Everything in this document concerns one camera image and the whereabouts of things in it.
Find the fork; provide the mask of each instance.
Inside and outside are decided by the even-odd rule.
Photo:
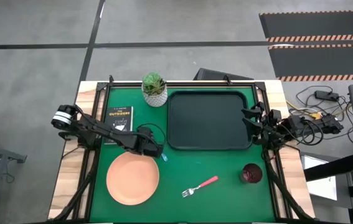
[[[211,184],[211,183],[213,183],[213,182],[215,182],[217,180],[218,180],[218,176],[211,177],[211,179],[205,181],[204,183],[198,185],[197,187],[194,187],[194,188],[187,189],[187,190],[183,191],[182,192],[182,196],[183,197],[187,197],[189,195],[192,195],[195,190],[200,189],[201,187],[204,187],[206,185],[209,185],[209,184]]]

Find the desk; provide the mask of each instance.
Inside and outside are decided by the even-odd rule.
[[[201,83],[211,83],[211,81],[198,81]],[[76,100],[76,104],[84,110],[85,113],[92,113],[93,101],[96,92],[97,82],[81,82],[80,88],[78,90],[78,96]],[[285,102],[285,96],[283,93],[283,88],[281,86],[281,82],[278,80],[268,80],[265,81],[267,98],[269,102],[269,106],[271,109],[280,110],[283,117],[286,118],[288,116],[288,109]],[[103,96],[101,96],[98,104],[98,113],[96,115],[97,118],[101,116],[101,109],[103,105]],[[76,147],[76,142],[70,141],[66,143],[64,153],[69,152],[70,150]],[[49,218],[53,218],[58,215],[64,206],[67,204],[69,199],[75,193],[78,185],[78,180],[80,176],[81,166],[82,166],[82,158],[83,158],[83,149],[78,149],[72,154],[69,154],[65,159],[63,159],[60,169],[59,175],[57,178],[57,183],[54,191],[54,196],[52,199],[52,204],[49,211]],[[296,199],[296,201],[300,204],[300,206],[304,209],[306,213],[314,216],[313,207],[311,204],[311,199],[309,196],[309,192],[306,186],[306,181],[303,173],[302,164],[300,161],[299,152],[290,149],[288,147],[284,147],[280,151],[280,159],[283,167],[283,172],[285,176],[285,181],[288,190],[291,192],[292,196]],[[280,211],[280,217],[286,216],[286,210],[284,207],[284,202],[281,197],[281,194],[278,190],[276,190],[278,208]],[[83,217],[85,214],[85,202],[87,199],[87,191],[85,191],[82,197],[82,203],[79,210],[80,217]]]

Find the book cover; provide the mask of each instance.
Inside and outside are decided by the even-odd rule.
[[[120,131],[132,131],[133,107],[108,108],[105,123]],[[115,142],[105,138],[105,144],[115,144]]]

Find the floor mat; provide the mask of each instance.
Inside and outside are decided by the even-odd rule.
[[[353,10],[259,15],[269,42],[353,40]]]
[[[269,53],[285,82],[353,80],[353,44],[270,46]]]

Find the concrete floor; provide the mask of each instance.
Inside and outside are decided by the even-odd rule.
[[[0,0],[0,44],[88,43],[97,7],[98,0]],[[258,41],[265,39],[258,13],[348,9],[353,0],[107,1],[96,43]],[[0,50],[0,147],[28,154],[25,164],[9,164],[16,180],[4,181],[0,189],[0,223],[46,219],[64,145],[50,120],[58,105],[73,103],[84,57],[85,49]],[[167,80],[191,80],[200,67],[275,79],[266,47],[194,47],[95,49],[87,80],[107,80],[110,74],[140,80],[151,71]],[[323,85],[346,94],[350,83]],[[294,102],[297,92],[313,84],[283,86]],[[353,153],[345,137],[301,148],[334,157]],[[326,221],[343,217],[325,216],[316,202],[315,211]]]

